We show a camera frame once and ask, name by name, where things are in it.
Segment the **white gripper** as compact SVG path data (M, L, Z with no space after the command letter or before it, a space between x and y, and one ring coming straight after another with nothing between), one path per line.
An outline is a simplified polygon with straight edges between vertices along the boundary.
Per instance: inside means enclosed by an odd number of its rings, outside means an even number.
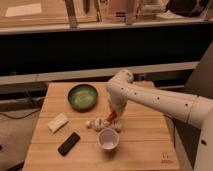
M125 111L127 100L120 96L110 95L108 98L111 111L117 114L117 119L120 119Z

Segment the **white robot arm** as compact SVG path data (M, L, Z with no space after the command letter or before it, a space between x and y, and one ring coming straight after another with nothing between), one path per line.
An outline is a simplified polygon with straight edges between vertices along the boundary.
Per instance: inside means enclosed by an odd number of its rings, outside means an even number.
M127 101L142 104L201 130L194 171L213 171L213 99L137 86L129 70L120 70L106 83L109 104L116 118Z

